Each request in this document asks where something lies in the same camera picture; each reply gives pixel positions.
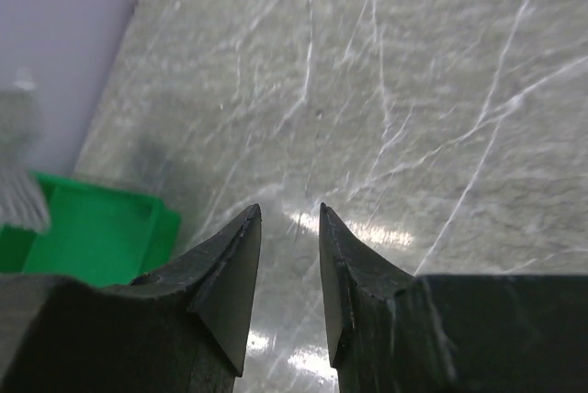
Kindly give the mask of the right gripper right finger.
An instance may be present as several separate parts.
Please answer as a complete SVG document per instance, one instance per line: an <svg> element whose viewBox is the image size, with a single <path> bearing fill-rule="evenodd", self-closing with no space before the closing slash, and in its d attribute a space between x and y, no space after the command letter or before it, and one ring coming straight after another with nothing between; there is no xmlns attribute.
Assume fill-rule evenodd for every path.
<svg viewBox="0 0 588 393"><path fill-rule="evenodd" d="M410 275L320 212L328 352L343 392L584 392L583 275Z"/></svg>

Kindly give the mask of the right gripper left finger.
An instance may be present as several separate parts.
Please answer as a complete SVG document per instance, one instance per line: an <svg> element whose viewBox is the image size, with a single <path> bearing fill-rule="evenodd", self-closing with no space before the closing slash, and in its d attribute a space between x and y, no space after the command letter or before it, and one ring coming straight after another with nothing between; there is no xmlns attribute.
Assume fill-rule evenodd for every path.
<svg viewBox="0 0 588 393"><path fill-rule="evenodd" d="M262 237L254 204L127 285L1 278L4 392L230 392L243 373Z"/></svg>

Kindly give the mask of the black white striped tank top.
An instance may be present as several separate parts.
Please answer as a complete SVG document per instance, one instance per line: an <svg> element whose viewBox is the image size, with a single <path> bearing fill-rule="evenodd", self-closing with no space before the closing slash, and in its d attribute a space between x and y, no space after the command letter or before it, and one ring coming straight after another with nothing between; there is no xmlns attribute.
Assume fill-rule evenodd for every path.
<svg viewBox="0 0 588 393"><path fill-rule="evenodd" d="M37 233L51 225L47 199L25 158L42 133L37 83L19 68L13 85L1 91L1 225Z"/></svg>

